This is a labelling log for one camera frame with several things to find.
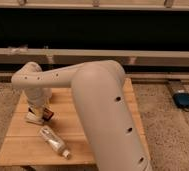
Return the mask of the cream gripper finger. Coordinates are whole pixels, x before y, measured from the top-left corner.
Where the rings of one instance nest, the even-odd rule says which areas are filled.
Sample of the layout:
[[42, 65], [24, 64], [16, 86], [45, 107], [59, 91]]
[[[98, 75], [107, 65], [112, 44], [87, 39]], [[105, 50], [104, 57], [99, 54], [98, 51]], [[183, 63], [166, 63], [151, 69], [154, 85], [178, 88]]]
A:
[[31, 112], [32, 114], [36, 115], [36, 112], [33, 108], [29, 107], [29, 112]]
[[43, 118], [43, 113], [44, 113], [44, 108], [43, 107], [37, 108], [37, 116], [39, 118]]

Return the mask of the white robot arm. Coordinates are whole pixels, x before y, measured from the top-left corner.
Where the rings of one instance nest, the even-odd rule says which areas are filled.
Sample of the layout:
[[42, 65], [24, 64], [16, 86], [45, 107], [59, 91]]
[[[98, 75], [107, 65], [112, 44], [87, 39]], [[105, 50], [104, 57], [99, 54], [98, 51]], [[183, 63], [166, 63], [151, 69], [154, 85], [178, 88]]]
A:
[[114, 60], [44, 71], [26, 63], [11, 79], [29, 104], [26, 118], [42, 123], [53, 88], [69, 88], [99, 171], [153, 171], [125, 100], [125, 71]]

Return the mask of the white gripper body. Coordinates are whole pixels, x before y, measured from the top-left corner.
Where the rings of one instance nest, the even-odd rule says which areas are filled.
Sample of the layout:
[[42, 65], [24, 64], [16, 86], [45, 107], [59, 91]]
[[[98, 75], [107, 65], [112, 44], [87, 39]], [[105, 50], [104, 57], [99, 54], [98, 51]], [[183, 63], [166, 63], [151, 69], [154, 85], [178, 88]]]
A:
[[27, 101], [32, 107], [43, 107], [52, 97], [50, 88], [31, 88], [27, 90]]

